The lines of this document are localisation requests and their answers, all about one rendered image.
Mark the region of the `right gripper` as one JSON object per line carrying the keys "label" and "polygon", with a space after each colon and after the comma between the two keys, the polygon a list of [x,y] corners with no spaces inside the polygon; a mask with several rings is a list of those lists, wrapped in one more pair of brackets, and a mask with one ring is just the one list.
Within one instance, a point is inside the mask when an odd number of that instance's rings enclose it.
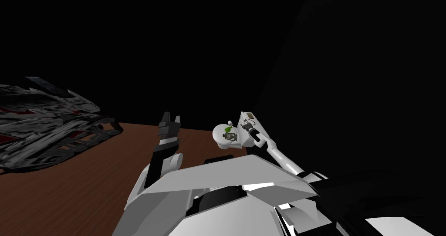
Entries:
{"label": "right gripper", "polygon": [[252,112],[242,111],[238,122],[238,139],[242,147],[257,146],[262,148],[266,145],[266,141],[263,137],[261,137],[260,142],[257,142],[257,140],[252,137],[250,133],[254,130],[263,134],[265,137],[269,137],[260,121]]}

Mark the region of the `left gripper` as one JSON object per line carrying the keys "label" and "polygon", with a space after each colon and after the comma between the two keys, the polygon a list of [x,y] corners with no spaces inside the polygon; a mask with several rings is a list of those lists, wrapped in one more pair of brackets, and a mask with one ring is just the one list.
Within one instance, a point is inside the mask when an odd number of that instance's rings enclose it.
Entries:
{"label": "left gripper", "polygon": [[171,112],[164,112],[162,119],[159,123],[159,133],[160,139],[169,139],[172,137],[177,137],[179,129],[181,127],[180,115],[175,117],[175,121],[170,121]]}

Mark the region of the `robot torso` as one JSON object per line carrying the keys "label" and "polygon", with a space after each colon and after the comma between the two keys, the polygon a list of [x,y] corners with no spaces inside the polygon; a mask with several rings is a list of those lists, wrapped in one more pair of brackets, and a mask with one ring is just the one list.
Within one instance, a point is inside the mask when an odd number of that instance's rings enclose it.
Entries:
{"label": "robot torso", "polygon": [[446,236],[446,187],[365,171],[294,175],[256,155],[173,169],[148,165],[112,236]]}

